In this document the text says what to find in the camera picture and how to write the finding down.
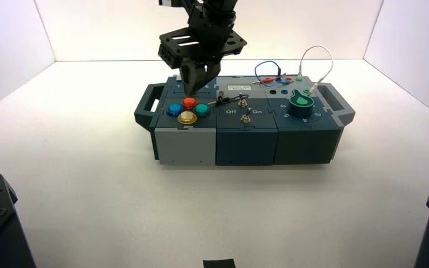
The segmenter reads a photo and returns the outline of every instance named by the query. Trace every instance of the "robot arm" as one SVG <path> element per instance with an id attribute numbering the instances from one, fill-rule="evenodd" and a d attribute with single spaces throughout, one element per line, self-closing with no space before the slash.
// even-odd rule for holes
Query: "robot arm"
<path id="1" fill-rule="evenodd" d="M 239 54 L 247 42 L 232 29 L 237 0 L 159 0 L 159 5 L 184 7 L 188 27 L 160 36 L 159 56 L 179 68 L 190 96 L 214 79 L 225 55 Z"/>

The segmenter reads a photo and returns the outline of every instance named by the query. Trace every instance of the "wire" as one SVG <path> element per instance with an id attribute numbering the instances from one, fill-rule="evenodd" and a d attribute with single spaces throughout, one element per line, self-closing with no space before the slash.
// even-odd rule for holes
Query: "wire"
<path id="1" fill-rule="evenodd" d="M 278 79 L 280 79 L 281 77 L 282 77 L 282 75 L 280 74 L 281 72 L 282 72 L 282 70 L 280 69 L 280 66 L 275 62 L 275 61 L 273 61 L 273 60 L 267 60 L 267 61 L 263 61 L 262 63 L 259 63 L 257 66 L 256 66 L 256 68 L 254 68 L 254 74 L 256 75 L 256 78 L 258 79 L 258 81 L 259 81 L 259 83 L 260 84 L 262 84 L 262 85 L 264 85 L 264 86 L 266 86 L 266 87 L 268 87 L 268 88 L 273 88 L 274 86 L 276 86 L 277 84 L 279 84 L 279 81 L 276 81 L 274 84 L 266 84 L 266 83 L 264 83 L 264 81 L 263 80 L 261 80 L 260 79 L 260 77 L 258 76 L 258 67 L 260 66 L 260 65 L 263 65 L 263 64 L 265 64 L 265 63 L 273 63 L 273 64 L 275 64 L 275 66 L 277 66 L 277 76 L 275 77 L 275 80 L 278 80 Z"/>
<path id="2" fill-rule="evenodd" d="M 330 59 L 331 59 L 331 66 L 330 69 L 328 70 L 328 72 L 322 77 L 320 78 L 316 83 L 313 84 L 313 86 L 310 88 L 308 95 L 311 95 L 313 91 L 315 91 L 318 88 L 318 84 L 321 83 L 321 81 L 324 80 L 324 78 L 330 74 L 331 70 L 333 69 L 333 66 L 335 64 L 335 59 L 333 58 L 333 55 L 331 54 L 330 50 L 327 49 L 326 47 L 322 46 L 322 45 L 314 45 L 309 47 L 302 56 L 302 59 L 300 59 L 300 67 L 298 68 L 298 76 L 302 76 L 302 62 L 303 62 L 303 58 L 305 58 L 305 55 L 307 54 L 307 52 L 310 51 L 310 49 L 314 49 L 315 47 L 321 47 L 322 49 L 326 50 L 326 52 L 328 52 Z"/>
<path id="3" fill-rule="evenodd" d="M 236 101 L 239 101 L 242 99 L 247 99 L 248 97 L 249 97 L 248 94 L 239 94 L 238 96 L 236 96 L 234 98 L 224 97 L 224 92 L 222 90 L 220 90 L 217 100 L 209 102 L 208 105 L 227 104 L 227 103 L 236 102 Z"/>

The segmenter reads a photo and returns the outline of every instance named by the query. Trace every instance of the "red button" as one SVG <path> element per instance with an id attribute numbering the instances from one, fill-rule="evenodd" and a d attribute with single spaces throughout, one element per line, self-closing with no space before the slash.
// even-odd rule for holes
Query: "red button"
<path id="1" fill-rule="evenodd" d="M 197 105 L 197 101 L 194 98 L 186 98 L 183 100 L 182 106 L 185 110 L 193 110 Z"/>

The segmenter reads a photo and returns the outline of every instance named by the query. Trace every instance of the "blue cable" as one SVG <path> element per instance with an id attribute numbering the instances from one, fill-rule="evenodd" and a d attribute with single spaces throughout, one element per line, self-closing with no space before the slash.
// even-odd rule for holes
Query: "blue cable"
<path id="1" fill-rule="evenodd" d="M 259 63 L 257 66 L 256 66 L 256 68 L 254 68 L 254 74 L 256 75 L 256 78 L 259 80 L 259 82 L 262 84 L 262 85 L 264 85 L 264 86 L 266 86 L 266 87 L 268 87 L 268 88 L 273 88 L 274 86 L 276 86 L 277 84 L 280 84 L 280 83 L 282 83 L 281 81 L 277 81 L 277 82 L 275 82 L 274 84 L 272 84 L 272 85 L 267 85 L 267 84 L 264 84 L 264 82 L 262 82 L 262 80 L 260 79 L 260 77 L 258 76 L 258 67 L 260 66 L 260 65 L 263 65 L 264 63 L 273 63 L 273 64 L 275 64 L 275 66 L 277 66 L 277 68 L 278 68 L 278 73 L 277 73 L 277 76 L 280 76 L 280 73 L 282 72 L 281 71 L 281 69 L 280 69 L 280 66 L 275 62 L 275 61 L 273 61 L 273 60 L 266 60 L 266 61 L 264 61 L 264 62 L 262 62 L 262 63 Z"/>

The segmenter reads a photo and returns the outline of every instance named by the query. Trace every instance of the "white wall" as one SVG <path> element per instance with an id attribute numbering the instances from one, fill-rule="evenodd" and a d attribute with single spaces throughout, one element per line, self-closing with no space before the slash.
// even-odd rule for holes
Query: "white wall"
<path id="1" fill-rule="evenodd" d="M 239 0 L 235 30 L 248 41 L 236 59 L 300 58 L 314 44 L 362 59 L 382 0 Z M 158 0 L 36 0 L 55 57 L 159 60 L 159 35 L 187 25 L 182 8 Z M 325 54 L 312 52 L 313 58 Z"/>
<path id="2" fill-rule="evenodd" d="M 365 59 L 429 107 L 429 0 L 385 0 Z"/>
<path id="3" fill-rule="evenodd" d="M 33 0 L 0 0 L 0 100 L 53 62 Z"/>

